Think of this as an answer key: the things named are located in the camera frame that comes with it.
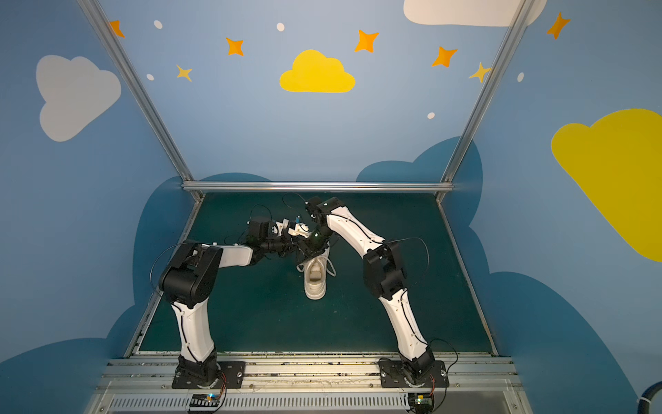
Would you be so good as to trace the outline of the white sneaker shoe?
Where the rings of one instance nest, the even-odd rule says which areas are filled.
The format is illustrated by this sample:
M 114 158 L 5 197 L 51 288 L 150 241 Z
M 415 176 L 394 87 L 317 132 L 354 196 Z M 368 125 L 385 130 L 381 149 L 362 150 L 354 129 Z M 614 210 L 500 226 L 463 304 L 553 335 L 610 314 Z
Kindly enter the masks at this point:
M 329 272 L 329 249 L 303 264 L 304 292 L 307 298 L 319 300 L 326 294 Z

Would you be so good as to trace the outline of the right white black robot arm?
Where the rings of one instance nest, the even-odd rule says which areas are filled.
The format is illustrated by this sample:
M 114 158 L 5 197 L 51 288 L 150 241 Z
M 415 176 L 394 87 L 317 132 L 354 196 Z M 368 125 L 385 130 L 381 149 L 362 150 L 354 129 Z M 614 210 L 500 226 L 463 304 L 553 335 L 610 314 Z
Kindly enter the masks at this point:
M 325 295 L 326 276 L 335 274 L 329 259 L 329 239 L 332 235 L 339 236 L 362 259 L 364 284 L 389 317 L 407 383 L 415 387 L 426 381 L 448 384 L 448 370 L 437 363 L 431 342 L 424 338 L 415 320 L 398 241 L 372 232 L 338 198 L 323 201 L 314 197 L 305 202 L 305 208 L 315 228 L 296 224 L 289 232 L 299 238 L 298 250 L 303 262 L 298 269 L 304 274 L 306 296 L 319 300 Z

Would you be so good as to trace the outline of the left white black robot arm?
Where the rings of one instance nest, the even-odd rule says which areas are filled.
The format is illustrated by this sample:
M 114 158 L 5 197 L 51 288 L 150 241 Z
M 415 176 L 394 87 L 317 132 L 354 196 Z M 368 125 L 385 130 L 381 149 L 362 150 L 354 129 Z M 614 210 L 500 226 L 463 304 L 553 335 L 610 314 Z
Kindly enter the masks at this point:
M 177 246 L 159 281 L 162 296 L 171 305 L 179 327 L 181 350 L 174 389 L 222 386 L 222 369 L 217 362 L 208 313 L 218 270 L 251 266 L 268 254 L 289 255 L 294 248 L 294 241 L 286 237 L 254 240 L 248 245 L 187 240 Z

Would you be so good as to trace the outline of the green table mat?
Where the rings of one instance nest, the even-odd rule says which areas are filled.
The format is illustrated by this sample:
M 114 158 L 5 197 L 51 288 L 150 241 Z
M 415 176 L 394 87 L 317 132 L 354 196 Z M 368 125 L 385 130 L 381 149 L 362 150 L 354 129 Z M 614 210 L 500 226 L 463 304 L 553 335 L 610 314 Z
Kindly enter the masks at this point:
M 429 194 L 352 194 L 342 202 L 368 229 L 401 243 L 410 303 L 423 337 L 437 351 L 484 352 L 492 346 L 467 279 Z M 250 218 L 305 214 L 303 196 L 211 193 L 190 237 L 234 243 Z M 387 314 L 363 282 L 363 263 L 343 240 L 330 258 L 336 276 L 319 300 L 305 296 L 292 257 L 222 269 L 209 300 L 210 331 L 222 351 L 384 351 L 398 342 Z

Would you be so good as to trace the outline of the left green circuit board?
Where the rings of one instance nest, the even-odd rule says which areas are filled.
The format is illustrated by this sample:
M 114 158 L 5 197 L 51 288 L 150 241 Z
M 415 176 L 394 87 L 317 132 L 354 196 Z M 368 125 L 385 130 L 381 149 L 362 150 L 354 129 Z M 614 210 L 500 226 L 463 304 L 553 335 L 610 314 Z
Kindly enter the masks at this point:
M 189 399 L 187 413 L 216 413 L 222 403 L 220 393 L 195 393 Z

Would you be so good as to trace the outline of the green circuit board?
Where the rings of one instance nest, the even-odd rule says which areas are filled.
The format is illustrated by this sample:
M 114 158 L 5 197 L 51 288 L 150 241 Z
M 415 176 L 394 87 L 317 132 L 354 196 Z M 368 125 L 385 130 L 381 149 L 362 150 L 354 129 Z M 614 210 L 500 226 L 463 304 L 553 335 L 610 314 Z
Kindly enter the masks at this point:
M 408 413 L 431 414 L 434 410 L 434 396 L 422 393 L 408 394 Z
M 216 413 L 222 403 L 220 393 L 195 393 L 189 399 L 187 413 Z

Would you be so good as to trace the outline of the right green circuit board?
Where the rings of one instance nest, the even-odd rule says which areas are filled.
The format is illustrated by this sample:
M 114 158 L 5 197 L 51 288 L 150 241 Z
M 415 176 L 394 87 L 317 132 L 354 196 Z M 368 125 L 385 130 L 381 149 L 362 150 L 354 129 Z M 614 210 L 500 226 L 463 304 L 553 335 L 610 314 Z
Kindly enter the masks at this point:
M 408 394 L 408 413 L 431 414 L 434 410 L 434 396 L 422 393 Z

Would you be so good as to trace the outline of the horizontal aluminium frame bar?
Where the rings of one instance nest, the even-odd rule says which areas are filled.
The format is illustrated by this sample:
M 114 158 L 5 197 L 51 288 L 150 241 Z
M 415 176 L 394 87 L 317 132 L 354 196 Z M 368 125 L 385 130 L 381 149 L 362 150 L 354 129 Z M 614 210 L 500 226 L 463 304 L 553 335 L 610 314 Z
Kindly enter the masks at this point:
M 185 191 L 202 193 L 282 193 L 282 191 L 326 191 L 327 193 L 449 193 L 452 183 L 414 182 L 258 182 L 258 181 L 185 181 Z

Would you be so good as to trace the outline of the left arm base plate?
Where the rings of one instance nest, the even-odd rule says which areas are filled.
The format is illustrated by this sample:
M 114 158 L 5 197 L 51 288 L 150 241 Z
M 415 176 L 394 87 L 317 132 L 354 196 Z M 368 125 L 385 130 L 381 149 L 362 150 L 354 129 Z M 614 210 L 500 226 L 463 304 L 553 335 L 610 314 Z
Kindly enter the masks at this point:
M 173 389 L 239 389 L 245 376 L 246 362 L 189 362 L 182 360 L 175 370 Z

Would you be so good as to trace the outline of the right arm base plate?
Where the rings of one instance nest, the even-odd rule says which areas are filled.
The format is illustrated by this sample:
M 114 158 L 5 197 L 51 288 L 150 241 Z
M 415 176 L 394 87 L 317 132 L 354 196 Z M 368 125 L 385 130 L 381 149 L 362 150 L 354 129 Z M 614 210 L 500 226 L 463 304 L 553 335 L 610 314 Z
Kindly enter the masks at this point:
M 382 388 L 444 388 L 449 386 L 448 371 L 444 362 L 434 361 L 421 374 L 403 362 L 387 358 L 378 360 L 379 379 Z

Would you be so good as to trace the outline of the aluminium rail base frame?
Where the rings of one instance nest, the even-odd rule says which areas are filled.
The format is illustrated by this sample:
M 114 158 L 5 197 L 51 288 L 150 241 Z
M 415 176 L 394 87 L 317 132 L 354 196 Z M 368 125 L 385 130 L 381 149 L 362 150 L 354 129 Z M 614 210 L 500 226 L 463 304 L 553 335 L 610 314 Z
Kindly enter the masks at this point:
M 444 388 L 382 388 L 378 360 L 393 353 L 231 352 L 246 362 L 241 388 L 173 389 L 172 353 L 138 353 L 108 362 L 88 413 L 187 413 L 195 393 L 220 393 L 216 413 L 408 413 L 408 394 L 434 396 L 434 413 L 530 413 L 514 362 L 487 353 L 438 352 Z

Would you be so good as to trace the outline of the left aluminium frame post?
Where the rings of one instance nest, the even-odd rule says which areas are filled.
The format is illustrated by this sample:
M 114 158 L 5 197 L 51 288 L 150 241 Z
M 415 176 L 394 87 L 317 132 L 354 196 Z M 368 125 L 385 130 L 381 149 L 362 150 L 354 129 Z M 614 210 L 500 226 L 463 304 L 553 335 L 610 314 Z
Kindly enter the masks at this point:
M 90 0 L 79 0 L 78 5 L 103 44 L 106 52 L 110 55 L 117 70 L 122 75 L 134 100 L 141 109 L 144 117 L 146 117 L 152 131 L 165 150 L 170 162 L 175 167 L 179 177 L 184 182 L 193 181 L 194 178 L 191 170 L 186 165 L 183 155 L 181 155 L 167 126 L 164 124 L 158 110 L 148 95 L 146 87 L 143 86 L 138 72 L 122 46 L 120 37 L 112 29 L 110 21 L 103 11 L 103 7 L 98 1 Z

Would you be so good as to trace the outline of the aluminium frame post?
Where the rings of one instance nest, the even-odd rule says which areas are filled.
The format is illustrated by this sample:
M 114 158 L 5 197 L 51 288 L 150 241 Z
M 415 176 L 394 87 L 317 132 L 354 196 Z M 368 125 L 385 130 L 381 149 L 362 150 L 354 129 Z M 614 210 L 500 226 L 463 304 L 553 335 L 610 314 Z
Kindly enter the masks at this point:
M 467 125 L 463 130 L 458 143 L 456 144 L 449 162 L 441 178 L 441 184 L 445 187 L 435 194 L 437 205 L 442 207 L 442 200 L 447 193 L 453 191 L 453 181 L 460 169 L 462 161 L 465 159 L 471 143 L 479 131 L 480 124 L 489 109 L 491 101 L 498 90 L 498 86 L 505 75 L 510 62 L 515 55 L 521 39 L 528 27 L 529 17 L 534 15 L 534 7 L 537 1 L 520 1 L 515 11 L 514 19 L 508 27 L 503 38 L 503 42 L 496 53 L 495 60 L 492 62 L 492 70 L 487 74 L 487 79 L 483 82 L 477 101 L 472 109 Z
M 144 117 L 146 117 L 152 131 L 165 150 L 170 162 L 175 167 L 179 177 L 184 182 L 193 181 L 194 178 L 191 170 L 186 165 L 183 155 L 181 155 L 167 126 L 164 124 L 158 110 L 148 95 L 146 87 L 143 86 L 138 72 L 122 46 L 120 37 L 112 29 L 110 21 L 103 11 L 103 7 L 98 1 L 90 0 L 79 0 L 78 5 L 103 44 L 106 52 L 110 55 L 117 70 L 122 75 L 134 100 L 141 109 Z

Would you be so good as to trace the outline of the right aluminium frame post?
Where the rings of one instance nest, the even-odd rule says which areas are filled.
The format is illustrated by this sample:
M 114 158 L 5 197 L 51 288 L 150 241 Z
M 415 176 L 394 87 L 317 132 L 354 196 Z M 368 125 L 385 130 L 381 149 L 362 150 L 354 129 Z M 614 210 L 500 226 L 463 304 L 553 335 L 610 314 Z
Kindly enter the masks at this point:
M 537 1 L 520 1 L 515 11 L 514 19 L 508 27 L 503 38 L 503 42 L 496 53 L 495 60 L 492 62 L 492 70 L 487 74 L 487 79 L 483 82 L 477 101 L 472 109 L 467 125 L 463 130 L 458 143 L 456 144 L 449 162 L 441 178 L 441 184 L 445 187 L 435 194 L 437 205 L 442 207 L 442 200 L 447 193 L 453 191 L 453 181 L 460 169 L 462 161 L 465 159 L 471 143 L 479 131 L 480 124 L 489 109 L 491 101 L 498 90 L 498 86 L 505 75 L 510 62 L 515 55 L 521 39 L 528 27 L 529 17 L 534 15 L 534 7 Z

